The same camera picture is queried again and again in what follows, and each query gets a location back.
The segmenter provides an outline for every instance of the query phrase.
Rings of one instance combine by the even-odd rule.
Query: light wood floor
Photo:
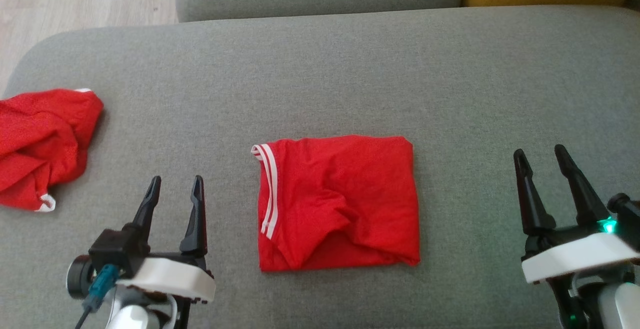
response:
[[[0,0],[0,96],[20,58],[54,34],[177,22],[175,0]]]

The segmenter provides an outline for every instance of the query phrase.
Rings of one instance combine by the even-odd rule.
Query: gray sofa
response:
[[[258,14],[215,3],[200,11],[190,1],[178,6],[182,19]],[[289,14],[318,13],[297,5]],[[69,263],[102,229],[131,220],[155,175],[163,183],[150,245],[177,249],[200,174],[217,293],[192,308],[192,329],[558,328],[550,288],[526,284],[521,272],[526,237],[512,155],[526,151],[559,225],[575,213],[557,143],[603,200],[640,197],[638,28],[640,14],[625,8],[531,6],[50,37],[20,62],[6,97],[92,88],[105,110],[85,174],[52,191],[54,212],[0,210],[3,325],[72,327],[82,310],[64,288]],[[353,133],[413,143],[422,262],[263,274],[251,146]],[[104,327],[106,316],[91,316],[86,328]]]

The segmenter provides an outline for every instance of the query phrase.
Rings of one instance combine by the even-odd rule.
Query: white trim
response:
[[[274,235],[274,229],[276,227],[276,223],[278,222],[278,167],[276,166],[276,158],[274,157],[274,152],[268,144],[263,144],[263,148],[265,153],[267,154],[267,158],[269,158],[269,167],[271,169],[271,182],[273,192],[273,213],[271,215],[271,219],[269,220],[269,226],[267,227],[267,238],[271,239]]]
[[[254,145],[251,153],[264,164],[264,171],[269,184],[269,201],[267,202],[267,212],[262,220],[260,232],[271,239],[274,236],[274,229],[278,222],[278,167],[274,152],[269,144]]]
[[[35,210],[39,213],[48,213],[53,212],[56,208],[56,200],[49,194],[44,194],[40,197],[40,200],[43,202],[38,210]]]
[[[263,151],[263,147],[260,145],[254,145],[253,149],[251,149],[251,153],[258,158],[259,161],[264,163],[264,172],[267,175],[267,183],[269,184],[269,201],[267,201],[267,212],[264,215],[264,219],[262,220],[262,225],[260,226],[260,233],[264,234],[267,230],[267,225],[269,224],[269,217],[272,215],[272,200],[274,198],[274,190],[272,189],[272,174],[269,169],[269,160],[263,160],[265,158],[265,152]]]

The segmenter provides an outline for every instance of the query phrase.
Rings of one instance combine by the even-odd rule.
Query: red garment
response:
[[[0,100],[0,204],[50,212],[48,187],[78,178],[103,102],[89,89]]]
[[[255,145],[263,272],[420,262],[413,146],[348,135]]]

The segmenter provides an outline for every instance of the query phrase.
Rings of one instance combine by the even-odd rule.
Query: crumpled red cloth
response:
[[[53,211],[49,187],[85,172],[103,107],[89,89],[26,92],[0,100],[0,204]]]
[[[254,145],[263,272],[420,262],[414,148],[347,135]]]

